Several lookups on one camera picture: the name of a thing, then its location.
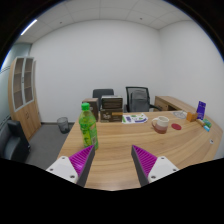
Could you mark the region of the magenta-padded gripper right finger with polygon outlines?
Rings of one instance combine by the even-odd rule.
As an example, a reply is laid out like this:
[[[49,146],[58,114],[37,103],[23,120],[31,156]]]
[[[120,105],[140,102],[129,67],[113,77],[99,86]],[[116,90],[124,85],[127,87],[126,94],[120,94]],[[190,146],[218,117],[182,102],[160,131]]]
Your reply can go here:
[[[178,168],[165,156],[156,157],[136,145],[132,146],[131,155],[141,186],[178,171]]]

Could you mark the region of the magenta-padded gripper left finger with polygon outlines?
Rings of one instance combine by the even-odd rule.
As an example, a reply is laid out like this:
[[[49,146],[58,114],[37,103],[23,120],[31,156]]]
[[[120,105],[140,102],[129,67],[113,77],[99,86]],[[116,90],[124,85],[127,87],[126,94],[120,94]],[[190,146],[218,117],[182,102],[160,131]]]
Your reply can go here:
[[[67,181],[84,187],[95,156],[93,145],[88,146],[70,157],[61,156],[47,171]]]

